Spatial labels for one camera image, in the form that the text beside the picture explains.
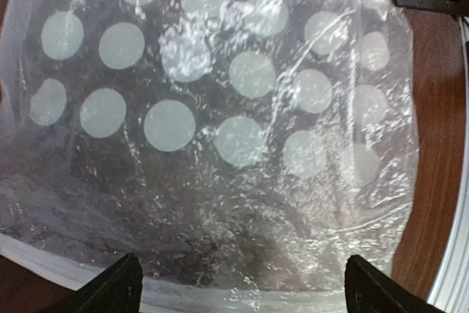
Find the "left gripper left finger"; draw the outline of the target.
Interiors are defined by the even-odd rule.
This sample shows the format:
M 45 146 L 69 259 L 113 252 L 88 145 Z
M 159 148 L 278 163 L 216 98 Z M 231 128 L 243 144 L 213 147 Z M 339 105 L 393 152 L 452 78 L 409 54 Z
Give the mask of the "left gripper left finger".
M 126 254 L 64 302 L 62 312 L 139 312 L 143 272 Z

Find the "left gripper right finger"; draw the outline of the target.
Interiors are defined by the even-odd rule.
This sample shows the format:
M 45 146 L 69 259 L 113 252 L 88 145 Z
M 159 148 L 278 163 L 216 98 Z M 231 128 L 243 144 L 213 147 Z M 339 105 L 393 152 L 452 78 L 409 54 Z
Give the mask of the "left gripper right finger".
M 401 287 L 370 262 L 352 255 L 346 264 L 344 291 L 348 313 L 439 313 Z

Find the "clear zip top bag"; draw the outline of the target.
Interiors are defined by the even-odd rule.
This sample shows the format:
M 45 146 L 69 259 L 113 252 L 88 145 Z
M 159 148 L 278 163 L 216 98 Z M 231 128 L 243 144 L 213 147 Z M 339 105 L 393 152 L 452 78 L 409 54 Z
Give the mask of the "clear zip top bag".
M 10 0 L 1 255 L 146 312 L 343 312 L 413 202 L 413 36 L 390 0 Z

